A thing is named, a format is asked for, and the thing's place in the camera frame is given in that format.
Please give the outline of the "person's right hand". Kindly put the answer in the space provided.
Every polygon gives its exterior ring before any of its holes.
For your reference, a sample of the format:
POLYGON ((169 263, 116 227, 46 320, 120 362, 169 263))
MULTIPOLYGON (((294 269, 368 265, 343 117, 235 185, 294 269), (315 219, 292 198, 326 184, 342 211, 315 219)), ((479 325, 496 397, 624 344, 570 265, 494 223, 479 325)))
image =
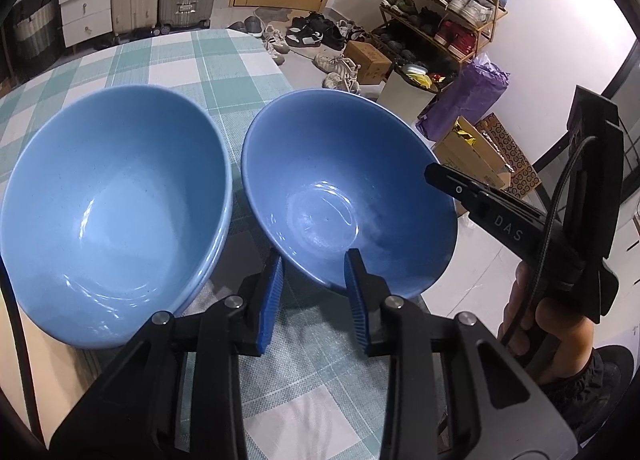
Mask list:
MULTIPOLYGON (((532 275, 530 267, 524 261, 518 263, 509 301, 503 309, 502 323, 498 329, 499 339, 503 338, 506 330, 515 321, 532 275)), ((571 378, 587 366, 594 340, 594 324, 589 318, 562 312, 551 301, 543 299, 538 303, 536 310, 527 309, 516 325, 513 337, 506 344, 512 355, 523 356, 528 352, 528 332, 534 327, 544 332, 545 337, 552 337, 556 342, 553 356, 544 361, 544 369, 530 375, 538 384, 571 378)))

